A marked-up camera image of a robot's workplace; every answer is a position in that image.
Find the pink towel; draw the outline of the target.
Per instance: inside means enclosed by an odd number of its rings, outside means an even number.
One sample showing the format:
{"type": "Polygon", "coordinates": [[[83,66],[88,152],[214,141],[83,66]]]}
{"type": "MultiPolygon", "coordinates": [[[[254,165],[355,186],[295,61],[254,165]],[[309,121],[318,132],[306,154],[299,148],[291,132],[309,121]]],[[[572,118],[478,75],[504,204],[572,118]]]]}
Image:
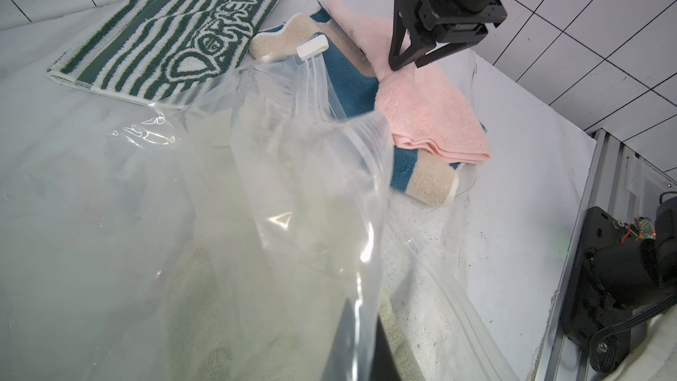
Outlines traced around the pink towel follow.
{"type": "Polygon", "coordinates": [[[469,101],[438,66],[391,70],[390,21],[355,12],[341,0],[326,5],[375,72],[375,108],[386,116],[395,146],[423,150],[446,163],[477,165],[490,158],[488,137],[469,101]]]}

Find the pale green towel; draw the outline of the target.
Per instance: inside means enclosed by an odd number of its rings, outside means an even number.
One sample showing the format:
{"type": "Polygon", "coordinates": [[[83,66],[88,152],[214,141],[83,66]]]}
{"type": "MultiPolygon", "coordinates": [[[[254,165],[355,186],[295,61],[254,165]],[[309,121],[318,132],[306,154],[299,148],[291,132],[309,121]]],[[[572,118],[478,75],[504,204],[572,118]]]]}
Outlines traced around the pale green towel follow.
{"type": "Polygon", "coordinates": [[[180,163],[195,244],[163,302],[172,380],[370,380],[382,320],[402,380],[421,369],[381,288],[391,146],[380,121],[190,123],[180,163]]]}

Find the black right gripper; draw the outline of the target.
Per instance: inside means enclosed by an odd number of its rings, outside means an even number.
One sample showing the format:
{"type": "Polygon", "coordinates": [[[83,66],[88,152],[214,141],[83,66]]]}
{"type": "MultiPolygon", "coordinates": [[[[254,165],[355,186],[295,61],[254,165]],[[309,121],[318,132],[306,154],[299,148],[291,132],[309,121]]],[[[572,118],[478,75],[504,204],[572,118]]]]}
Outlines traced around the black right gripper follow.
{"type": "Polygon", "coordinates": [[[485,37],[455,37],[482,35],[486,26],[498,28],[507,17],[504,0],[394,0],[391,70],[413,62],[421,68],[470,49],[485,37]]]}

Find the clear plastic vacuum bag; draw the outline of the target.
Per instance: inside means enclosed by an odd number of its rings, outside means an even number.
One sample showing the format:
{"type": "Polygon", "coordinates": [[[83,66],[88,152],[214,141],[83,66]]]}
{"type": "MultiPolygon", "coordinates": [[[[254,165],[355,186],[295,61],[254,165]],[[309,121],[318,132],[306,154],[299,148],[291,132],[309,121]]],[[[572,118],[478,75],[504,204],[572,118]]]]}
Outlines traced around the clear plastic vacuum bag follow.
{"type": "Polygon", "coordinates": [[[324,36],[130,105],[1,93],[4,380],[512,380],[324,36]]]}

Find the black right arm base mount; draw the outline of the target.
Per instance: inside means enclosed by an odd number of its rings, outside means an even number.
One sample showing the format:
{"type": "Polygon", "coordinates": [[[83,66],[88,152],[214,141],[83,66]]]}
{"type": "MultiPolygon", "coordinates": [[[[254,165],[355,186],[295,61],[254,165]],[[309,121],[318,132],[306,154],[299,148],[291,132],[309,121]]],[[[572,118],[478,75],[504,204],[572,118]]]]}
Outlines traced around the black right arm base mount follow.
{"type": "Polygon", "coordinates": [[[676,305],[676,194],[664,192],[654,219],[619,222],[586,211],[559,325],[595,372],[613,372],[631,330],[676,305]]]}

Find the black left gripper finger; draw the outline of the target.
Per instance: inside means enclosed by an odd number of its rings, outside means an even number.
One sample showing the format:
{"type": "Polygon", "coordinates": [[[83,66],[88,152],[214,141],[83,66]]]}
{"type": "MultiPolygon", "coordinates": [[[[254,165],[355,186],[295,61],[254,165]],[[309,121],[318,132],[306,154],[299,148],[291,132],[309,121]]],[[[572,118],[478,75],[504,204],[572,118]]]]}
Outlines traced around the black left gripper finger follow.
{"type": "Polygon", "coordinates": [[[401,381],[382,320],[377,321],[376,342],[370,374],[371,381],[401,381]]]}

